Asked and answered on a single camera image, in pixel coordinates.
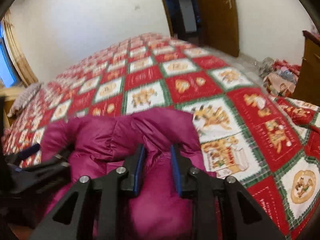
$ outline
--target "wall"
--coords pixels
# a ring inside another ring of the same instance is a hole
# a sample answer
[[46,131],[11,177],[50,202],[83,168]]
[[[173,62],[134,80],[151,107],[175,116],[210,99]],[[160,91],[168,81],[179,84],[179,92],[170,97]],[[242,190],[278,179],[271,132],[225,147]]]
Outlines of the wall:
[[162,0],[16,0],[10,10],[22,50],[44,82],[130,36],[170,34]]
[[186,32],[196,32],[196,19],[191,0],[179,0]]
[[301,64],[303,30],[311,19],[298,0],[236,0],[240,50],[262,61],[265,57]]

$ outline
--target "tiled floor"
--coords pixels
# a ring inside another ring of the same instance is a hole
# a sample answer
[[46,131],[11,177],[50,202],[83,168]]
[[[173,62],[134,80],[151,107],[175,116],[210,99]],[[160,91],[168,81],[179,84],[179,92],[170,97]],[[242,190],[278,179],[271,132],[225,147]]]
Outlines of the tiled floor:
[[247,77],[249,77],[254,83],[262,87],[263,80],[259,77],[257,62],[255,62],[251,58],[245,55],[240,55],[238,58],[235,58],[217,49],[213,49],[210,47],[203,48],[210,51],[214,56],[221,58],[230,66],[239,69],[241,72],[245,73]]

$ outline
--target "brown door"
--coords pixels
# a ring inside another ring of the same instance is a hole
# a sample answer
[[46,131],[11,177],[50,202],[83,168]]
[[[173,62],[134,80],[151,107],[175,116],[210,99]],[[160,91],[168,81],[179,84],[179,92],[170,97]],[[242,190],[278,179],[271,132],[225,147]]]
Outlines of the brown door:
[[238,14],[235,0],[197,0],[204,44],[239,56]]

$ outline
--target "bedspread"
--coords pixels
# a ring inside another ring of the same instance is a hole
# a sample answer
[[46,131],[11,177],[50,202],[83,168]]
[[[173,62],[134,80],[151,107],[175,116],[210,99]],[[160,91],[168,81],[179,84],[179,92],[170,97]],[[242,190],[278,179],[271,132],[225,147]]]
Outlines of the bedspread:
[[[50,122],[160,106],[193,113],[204,166],[235,176],[288,239],[319,202],[319,107],[265,95],[205,49],[155,33],[95,53],[44,86],[4,138],[18,152]],[[41,152],[21,164],[41,162]]]

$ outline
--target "beige curtain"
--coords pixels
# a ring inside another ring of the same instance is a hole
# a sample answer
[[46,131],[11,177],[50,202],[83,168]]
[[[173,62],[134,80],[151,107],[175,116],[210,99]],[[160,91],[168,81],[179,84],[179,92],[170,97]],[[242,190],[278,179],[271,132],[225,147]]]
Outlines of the beige curtain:
[[17,41],[14,26],[11,22],[10,11],[7,11],[6,15],[4,16],[3,20],[1,21],[1,26],[10,58],[23,84],[27,87],[32,83],[38,82],[37,77],[31,70],[30,65]]

